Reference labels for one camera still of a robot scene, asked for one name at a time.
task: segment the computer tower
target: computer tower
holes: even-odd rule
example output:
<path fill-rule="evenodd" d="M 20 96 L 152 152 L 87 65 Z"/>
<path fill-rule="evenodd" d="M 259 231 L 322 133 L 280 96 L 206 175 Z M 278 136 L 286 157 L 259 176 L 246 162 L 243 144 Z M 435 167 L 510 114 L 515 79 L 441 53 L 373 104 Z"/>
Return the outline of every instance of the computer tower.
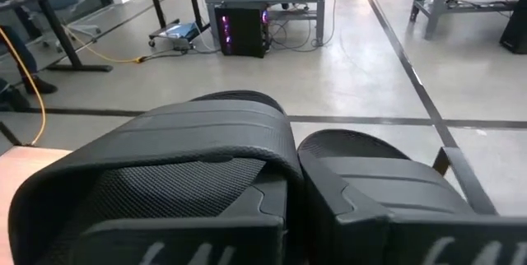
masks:
<path fill-rule="evenodd" d="M 500 44 L 512 53 L 527 54 L 527 0 L 516 4 Z"/>
<path fill-rule="evenodd" d="M 260 8 L 215 9 L 218 40 L 224 55 L 263 58 L 269 50 L 268 12 Z"/>

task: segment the floor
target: floor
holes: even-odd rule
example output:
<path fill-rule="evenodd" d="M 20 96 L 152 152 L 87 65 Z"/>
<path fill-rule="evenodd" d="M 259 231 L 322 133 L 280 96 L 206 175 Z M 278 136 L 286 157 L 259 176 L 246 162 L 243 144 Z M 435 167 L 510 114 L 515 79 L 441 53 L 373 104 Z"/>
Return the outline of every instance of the floor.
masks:
<path fill-rule="evenodd" d="M 41 76 L 60 89 L 44 98 L 46 106 L 83 115 L 49 114 L 39 145 L 75 150 L 130 119 L 90 115 L 91 109 L 132 116 L 214 91 L 251 89 L 278 100 L 291 115 L 297 142 L 322 128 L 350 128 L 427 164 L 441 146 L 459 146 L 498 211 L 527 215 L 522 182 L 527 175 L 527 152 L 522 151 L 527 70 L 525 57 L 497 43 L 507 19 L 496 13 L 445 16 L 435 39 L 425 41 L 425 17 L 408 24 L 411 1 L 326 0 L 328 43 L 313 52 L 273 50 L 265 59 L 193 54 L 116 63 L 111 73 L 43 70 Z M 163 0 L 161 5 L 169 20 L 192 19 L 189 0 Z M 202 15 L 207 20 L 205 11 Z M 96 52 L 121 60 L 152 52 L 147 35 L 157 19 L 148 0 L 113 7 L 91 22 L 105 32 L 91 45 Z M 275 37 L 297 46 L 314 36 L 315 26 L 292 21 L 284 28 L 287 35 L 278 27 Z M 205 51 L 212 38 L 206 33 L 195 44 Z M 169 48 L 168 42 L 157 42 L 157 51 Z M 60 59 L 51 51 L 36 53 L 41 67 Z M 84 63 L 105 63 L 88 49 L 78 53 Z M 14 68 L 6 66 L 0 73 L 16 78 Z M 0 118 L 23 141 L 30 141 L 40 126 L 38 114 L 0 113 Z M 1 138 L 0 145 L 5 144 Z M 456 185 L 451 174 L 448 178 Z"/>

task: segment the person's feet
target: person's feet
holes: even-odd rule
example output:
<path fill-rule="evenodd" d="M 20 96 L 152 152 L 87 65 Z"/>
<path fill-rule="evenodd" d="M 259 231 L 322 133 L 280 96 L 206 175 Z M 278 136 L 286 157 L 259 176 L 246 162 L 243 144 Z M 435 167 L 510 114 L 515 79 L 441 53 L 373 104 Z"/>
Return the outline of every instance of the person's feet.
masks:
<path fill-rule="evenodd" d="M 9 86 L 0 93 L 0 104 L 7 104 L 15 111 L 22 111 L 30 107 L 29 101 L 13 86 Z"/>
<path fill-rule="evenodd" d="M 48 82 L 40 79 L 37 76 L 33 76 L 33 82 L 35 83 L 35 86 L 40 94 L 52 94 L 57 92 L 58 90 L 55 85 L 49 84 Z M 35 94 L 35 89 L 33 89 L 33 86 L 31 85 L 28 79 L 24 79 L 24 87 L 26 89 L 27 94 Z"/>

